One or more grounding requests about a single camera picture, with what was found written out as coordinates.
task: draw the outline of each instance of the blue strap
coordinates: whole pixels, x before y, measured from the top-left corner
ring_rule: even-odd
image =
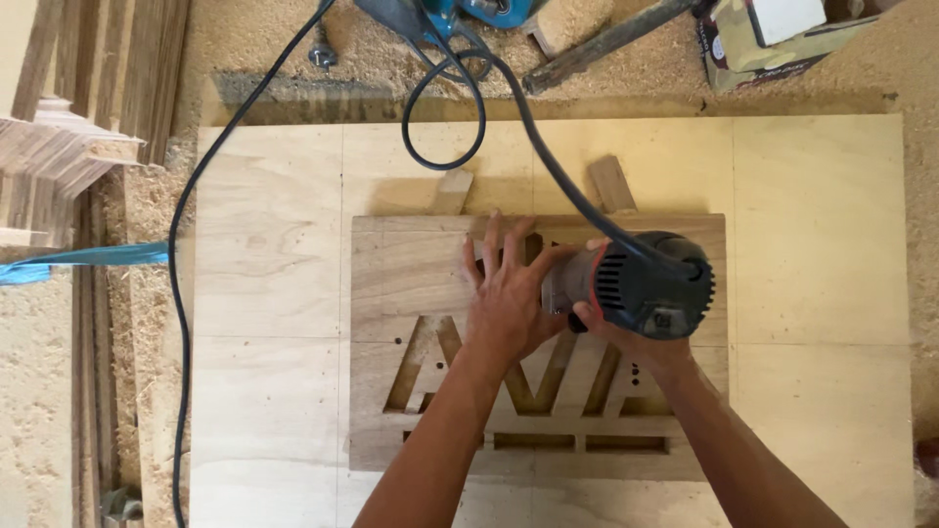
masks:
[[[49,280],[50,266],[130,266],[165,262],[169,244],[146,244],[93,247],[55,255],[37,256],[12,264],[0,264],[0,286],[29,284]]]

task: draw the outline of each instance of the stacked wooden planks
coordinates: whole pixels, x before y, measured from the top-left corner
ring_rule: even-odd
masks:
[[[68,244],[71,201],[163,164],[190,0],[21,0],[0,46],[0,244]]]

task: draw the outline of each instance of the cardboard box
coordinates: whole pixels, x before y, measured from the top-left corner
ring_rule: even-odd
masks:
[[[825,23],[779,44],[761,47],[750,18],[751,0],[721,0],[698,19],[698,41],[708,81],[721,93],[801,75],[900,1],[828,0],[828,20],[852,14],[860,18]]]

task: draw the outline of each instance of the finger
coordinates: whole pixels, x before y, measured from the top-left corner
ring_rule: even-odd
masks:
[[[521,258],[519,247],[522,244],[522,241],[525,240],[525,237],[531,232],[531,229],[534,227],[534,217],[526,216],[522,218],[515,225],[512,226],[512,229],[505,234],[505,245],[504,250],[502,251],[502,265],[503,266],[517,266],[521,264]]]
[[[489,215],[489,222],[485,225],[485,239],[483,240],[483,268],[486,278],[499,271],[499,225],[502,221],[502,212],[493,210]]]
[[[574,304],[574,313],[584,323],[591,334],[597,335],[607,341],[622,346],[628,339],[629,333],[617,328],[603,319],[603,313],[595,310],[589,303],[583,301]]]
[[[593,239],[592,241],[587,242],[587,251],[593,251],[594,249],[600,249],[603,247],[603,244],[609,244],[610,239]]]
[[[547,338],[554,337],[557,334],[560,334],[561,331],[567,328],[567,314],[560,314],[558,316],[547,316]]]
[[[551,268],[555,264],[561,260],[564,260],[565,258],[575,255],[578,251],[580,251],[579,247],[569,244],[556,245],[546,248],[541,252],[541,255],[539,255],[538,258],[532,262],[529,268],[532,270],[532,272],[534,272],[535,278],[538,280],[538,282],[541,283],[545,280],[547,273],[551,271]]]
[[[479,289],[483,285],[483,275],[476,268],[476,253],[470,235],[467,235],[466,241],[463,242],[463,276],[474,289]]]

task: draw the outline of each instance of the black power cord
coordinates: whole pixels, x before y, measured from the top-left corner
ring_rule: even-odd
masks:
[[[254,102],[257,101],[257,98],[264,93],[264,90],[267,89],[270,81],[273,80],[274,76],[277,75],[277,72],[284,65],[284,62],[293,53],[294,49],[300,44],[300,41],[310,30],[313,29],[313,26],[319,22],[319,19],[323,17],[323,13],[329,9],[335,0],[320,0],[319,8],[316,9],[316,13],[313,14],[313,17],[303,25],[300,31],[297,32],[297,35],[294,36],[290,43],[284,48],[284,51],[281,52],[281,55],[277,57],[277,60],[274,61],[274,65],[270,67],[268,73],[264,76],[264,79],[257,85],[257,88],[254,89],[254,92],[248,97],[248,100],[241,105],[235,115],[232,117],[231,121],[225,125],[222,134],[219,135],[218,139],[215,140],[215,143],[212,144],[211,148],[208,149],[206,155],[202,157],[202,161],[195,167],[195,170],[192,171],[192,175],[189,176],[189,181],[186,182],[186,187],[183,188],[182,194],[179,196],[179,201],[177,202],[176,210],[173,213],[173,221],[170,222],[170,233],[169,233],[169,272],[170,272],[170,288],[173,290],[173,304],[176,305],[177,314],[179,315],[179,330],[182,333],[182,390],[180,391],[181,396],[179,398],[179,417],[177,419],[177,435],[176,435],[176,445],[173,451],[173,513],[176,515],[177,526],[179,528],[186,527],[186,521],[182,517],[182,505],[179,502],[179,463],[182,459],[182,437],[183,433],[186,430],[186,410],[189,407],[189,384],[191,377],[191,361],[192,361],[192,345],[190,343],[189,335],[189,323],[186,321],[186,312],[185,307],[182,304],[182,296],[179,293],[179,279],[177,277],[177,257],[176,257],[176,243],[177,243],[177,232],[179,230],[179,223],[182,220],[183,211],[186,209],[186,202],[189,201],[189,196],[192,194],[192,189],[195,188],[195,183],[202,176],[202,173],[205,172],[206,167],[212,161],[212,158],[215,157],[215,154],[218,153],[219,148],[222,147],[222,144],[228,139],[228,136],[231,135],[232,131],[238,126],[239,122],[244,118],[244,115],[248,113],[248,110],[254,105]]]
[[[284,51],[281,52],[281,55],[277,57],[277,60],[274,62],[274,65],[270,68],[268,73],[264,76],[261,82],[254,89],[254,92],[248,97],[235,115],[232,117],[231,121],[225,125],[224,130],[219,135],[218,139],[212,144],[212,146],[206,152],[206,155],[203,156],[202,160],[195,167],[195,170],[192,171],[192,174],[189,177],[189,180],[186,182],[186,187],[183,188],[182,194],[179,196],[179,201],[177,202],[176,210],[173,213],[173,221],[170,223],[169,230],[169,273],[170,273],[170,287],[173,290],[173,303],[176,306],[177,314],[179,317],[179,329],[182,333],[182,389],[181,395],[179,398],[179,416],[177,419],[177,434],[176,434],[176,445],[173,452],[173,512],[176,515],[177,526],[179,528],[185,528],[186,521],[182,516],[182,506],[179,500],[179,464],[182,458],[182,439],[183,433],[186,428],[186,410],[189,407],[189,389],[190,389],[190,378],[191,378],[191,362],[192,362],[192,345],[190,343],[190,331],[189,323],[186,320],[185,307],[182,303],[182,296],[179,292],[179,280],[177,278],[177,256],[176,256],[176,246],[177,246],[177,232],[179,230],[179,223],[182,220],[183,211],[186,209],[186,203],[189,201],[189,197],[192,194],[192,189],[195,188],[196,182],[202,176],[202,173],[205,172],[206,167],[212,161],[212,158],[215,157],[215,154],[218,153],[219,149],[224,144],[225,140],[228,139],[228,136],[231,135],[232,131],[238,126],[241,120],[247,114],[248,110],[254,105],[254,102],[257,101],[258,97],[267,89],[270,82],[273,80],[274,76],[284,65],[284,62],[293,53],[294,49],[300,44],[304,37],[310,32],[311,29],[319,22],[319,19],[322,18],[323,14],[332,6],[335,0],[320,0],[319,7],[316,9],[313,17],[300,29],[297,35],[290,40],[287,46],[284,48]],[[461,62],[464,58],[478,57],[482,58],[489,62],[489,64],[495,66],[502,72],[502,75],[505,76],[505,80],[508,82],[509,87],[512,88],[512,95],[516,100],[518,105],[518,112],[521,116],[521,120],[525,125],[525,131],[528,133],[531,144],[534,146],[535,152],[538,153],[538,157],[541,158],[542,162],[547,167],[548,172],[551,173],[551,176],[557,181],[558,185],[561,187],[564,194],[574,203],[577,210],[582,214],[591,224],[595,225],[604,235],[610,237],[614,242],[619,243],[622,247],[626,248],[628,251],[633,253],[635,256],[648,259],[650,262],[656,263],[664,271],[674,274],[675,276],[682,277],[695,277],[699,274],[697,266],[693,264],[685,263],[680,260],[665,256],[657,252],[652,247],[646,245],[644,242],[639,241],[625,231],[620,229],[616,224],[613,224],[606,216],[600,213],[593,204],[590,203],[590,200],[577,188],[577,185],[571,181],[570,177],[567,176],[567,173],[564,172],[564,169],[561,167],[561,164],[554,158],[554,155],[551,154],[551,151],[547,148],[545,141],[542,139],[541,134],[538,133],[538,129],[534,124],[534,117],[531,115],[531,109],[529,108],[528,101],[525,98],[525,94],[522,91],[521,85],[518,83],[518,79],[512,73],[512,70],[509,68],[505,62],[500,58],[494,56],[488,49],[470,49],[459,54],[455,54],[454,51],[450,48],[450,45],[447,43],[447,40],[444,39],[437,28],[431,23],[429,18],[425,20],[425,30],[434,37],[437,41],[435,42],[439,48],[443,51],[444,60],[441,60],[434,68],[432,68],[424,78],[417,84],[414,88],[414,91],[411,93],[408,103],[405,105],[404,115],[401,120],[401,135],[404,139],[405,148],[408,150],[408,153],[417,163],[421,165],[436,169],[436,170],[450,170],[457,168],[472,158],[476,152],[479,150],[479,147],[482,145],[485,138],[485,105],[483,101],[483,94],[479,91],[479,86],[476,84],[476,79],[470,74],[466,66]],[[408,126],[410,124],[411,112],[414,109],[414,104],[417,102],[418,98],[421,97],[424,89],[427,88],[427,85],[430,84],[437,76],[441,75],[444,70],[447,68],[454,67],[460,76],[463,78],[463,83],[469,87],[469,91],[472,92],[473,100],[476,102],[476,109],[479,113],[479,129],[476,133],[476,139],[473,142],[472,147],[469,148],[466,154],[461,156],[459,159],[450,162],[450,163],[434,163],[430,162],[421,154],[417,152],[414,148],[414,145],[411,143],[410,133],[408,131]]]
[[[437,41],[435,44],[443,51],[444,60],[441,60],[433,69],[431,69],[424,78],[414,87],[414,91],[411,92],[408,103],[405,105],[404,114],[401,117],[401,135],[405,142],[405,148],[408,150],[408,153],[417,163],[421,165],[437,170],[450,170],[457,168],[458,166],[463,165],[473,155],[476,154],[476,151],[479,150],[479,147],[483,143],[485,138],[485,106],[483,104],[483,95],[479,91],[479,86],[476,85],[475,78],[470,75],[466,67],[462,63],[462,59],[470,57],[478,57],[486,60],[488,64],[495,66],[499,71],[502,72],[502,75],[505,77],[506,82],[508,82],[509,87],[512,88],[512,95],[516,100],[516,105],[518,106],[518,112],[521,117],[522,123],[525,125],[525,132],[528,133],[529,140],[531,145],[534,147],[535,152],[537,152],[538,157],[541,158],[542,163],[545,164],[547,171],[551,174],[554,180],[558,183],[558,186],[561,187],[561,190],[567,196],[569,200],[574,204],[574,207],[577,208],[577,211],[580,212],[592,225],[600,230],[601,233],[609,237],[612,241],[621,245],[627,251],[632,253],[635,256],[638,256],[642,259],[647,260],[658,266],[661,270],[668,274],[672,274],[678,277],[686,277],[690,279],[697,278],[700,275],[698,267],[694,264],[683,262],[671,256],[664,255],[643,241],[640,241],[625,231],[623,231],[618,225],[610,221],[603,213],[597,210],[590,200],[580,191],[577,185],[571,180],[567,173],[564,172],[561,164],[558,163],[558,160],[554,158],[554,154],[551,153],[551,150],[548,149],[545,144],[545,140],[542,139],[541,134],[538,132],[538,127],[534,124],[534,117],[531,115],[531,109],[528,105],[528,100],[525,97],[525,92],[522,91],[521,84],[518,82],[515,74],[512,73],[512,69],[505,64],[502,59],[496,57],[494,54],[488,51],[488,49],[470,49],[467,51],[460,52],[455,54],[453,49],[447,43],[447,40],[444,39],[437,28],[431,23],[430,19],[427,18],[424,24],[425,30],[434,36],[434,39]],[[414,146],[411,144],[410,133],[408,132],[408,126],[410,125],[410,116],[411,111],[414,109],[414,104],[421,97],[424,89],[427,88],[427,85],[430,84],[438,75],[441,75],[444,70],[447,68],[455,66],[457,71],[463,77],[463,84],[469,86],[469,90],[472,92],[472,96],[476,101],[476,109],[479,113],[479,131],[476,133],[476,140],[473,142],[472,147],[469,151],[461,156],[458,160],[452,163],[432,163],[427,159],[422,157],[414,149]]]

